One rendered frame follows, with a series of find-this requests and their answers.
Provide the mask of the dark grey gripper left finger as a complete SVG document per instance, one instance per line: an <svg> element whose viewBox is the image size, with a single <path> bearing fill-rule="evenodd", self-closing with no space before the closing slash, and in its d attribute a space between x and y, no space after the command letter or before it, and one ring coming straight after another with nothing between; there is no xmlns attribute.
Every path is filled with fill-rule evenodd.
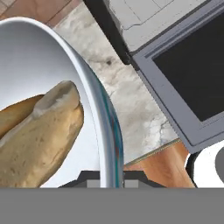
<svg viewBox="0 0 224 224"><path fill-rule="evenodd" d="M76 180L68 182L62 188L81 187L81 188L99 188L100 172L99 171L82 171Z"/></svg>

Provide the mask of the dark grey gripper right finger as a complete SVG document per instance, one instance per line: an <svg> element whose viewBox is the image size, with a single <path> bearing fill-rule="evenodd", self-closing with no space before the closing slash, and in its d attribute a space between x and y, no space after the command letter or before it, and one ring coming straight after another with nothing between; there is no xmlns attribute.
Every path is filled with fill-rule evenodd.
<svg viewBox="0 0 224 224"><path fill-rule="evenodd" d="M149 186L153 188L164 188L157 182L149 180L143 171L125 171L124 172L124 187L125 188L141 188Z"/></svg>

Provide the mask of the white bowl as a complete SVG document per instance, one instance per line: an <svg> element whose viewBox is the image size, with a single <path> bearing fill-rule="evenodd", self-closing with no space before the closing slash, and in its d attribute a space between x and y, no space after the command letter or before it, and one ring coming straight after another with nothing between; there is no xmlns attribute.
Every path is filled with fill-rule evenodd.
<svg viewBox="0 0 224 224"><path fill-rule="evenodd" d="M93 70L48 26L27 17L0 21L0 109L42 95L61 81L72 81L78 88L84 125L65 162L44 187L64 186L84 171L96 171L100 187L121 187L122 133Z"/></svg>

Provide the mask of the brown bread loaf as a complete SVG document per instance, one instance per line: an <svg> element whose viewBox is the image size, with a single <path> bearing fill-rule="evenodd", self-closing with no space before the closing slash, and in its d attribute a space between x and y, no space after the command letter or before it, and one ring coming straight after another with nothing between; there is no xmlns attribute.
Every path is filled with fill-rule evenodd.
<svg viewBox="0 0 224 224"><path fill-rule="evenodd" d="M62 166L83 123L70 80L0 110L0 187L42 186Z"/></svg>

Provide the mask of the grey toaster oven door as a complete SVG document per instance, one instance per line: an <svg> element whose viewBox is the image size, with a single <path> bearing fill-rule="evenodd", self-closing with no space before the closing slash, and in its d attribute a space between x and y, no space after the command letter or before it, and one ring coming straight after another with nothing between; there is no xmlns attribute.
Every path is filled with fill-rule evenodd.
<svg viewBox="0 0 224 224"><path fill-rule="evenodd" d="M206 0L134 61L191 153L224 140L224 0Z"/></svg>

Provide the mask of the black toaster oven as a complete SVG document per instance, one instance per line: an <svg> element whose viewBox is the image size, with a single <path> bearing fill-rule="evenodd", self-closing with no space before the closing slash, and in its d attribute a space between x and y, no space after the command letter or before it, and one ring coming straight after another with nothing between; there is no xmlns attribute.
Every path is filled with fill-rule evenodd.
<svg viewBox="0 0 224 224"><path fill-rule="evenodd" d="M83 0L122 63L209 0Z"/></svg>

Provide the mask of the white round object black rim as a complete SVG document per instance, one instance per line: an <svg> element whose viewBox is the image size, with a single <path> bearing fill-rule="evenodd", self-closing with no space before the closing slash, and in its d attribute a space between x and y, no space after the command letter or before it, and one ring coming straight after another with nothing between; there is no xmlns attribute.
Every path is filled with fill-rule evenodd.
<svg viewBox="0 0 224 224"><path fill-rule="evenodd" d="M185 170L197 188L224 188L224 140L188 154Z"/></svg>

